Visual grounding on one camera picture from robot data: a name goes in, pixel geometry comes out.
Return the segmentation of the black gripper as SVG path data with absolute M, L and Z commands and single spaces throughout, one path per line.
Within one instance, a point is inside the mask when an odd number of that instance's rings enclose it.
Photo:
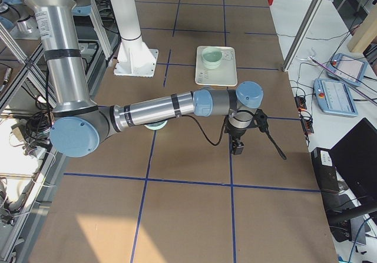
M 225 133 L 228 133 L 231 137 L 232 145 L 243 145 L 241 137 L 246 133 L 248 129 L 255 128 L 256 124 L 251 123 L 251 125 L 245 128 L 237 128 L 233 126 L 229 121 L 226 122 Z

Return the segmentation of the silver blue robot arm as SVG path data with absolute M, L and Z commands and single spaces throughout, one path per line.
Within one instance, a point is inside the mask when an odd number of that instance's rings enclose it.
M 203 88 L 183 94 L 126 106 L 99 106 L 90 97 L 75 29 L 73 10 L 90 0 L 24 0 L 34 11 L 44 58 L 57 104 L 50 141 L 68 157 L 83 157 L 101 142 L 127 128 L 164 125 L 187 116 L 222 115 L 222 132 L 232 137 L 234 154 L 241 153 L 241 136 L 249 128 L 268 132 L 266 114 L 260 109 L 262 87 L 246 81 L 236 89 Z

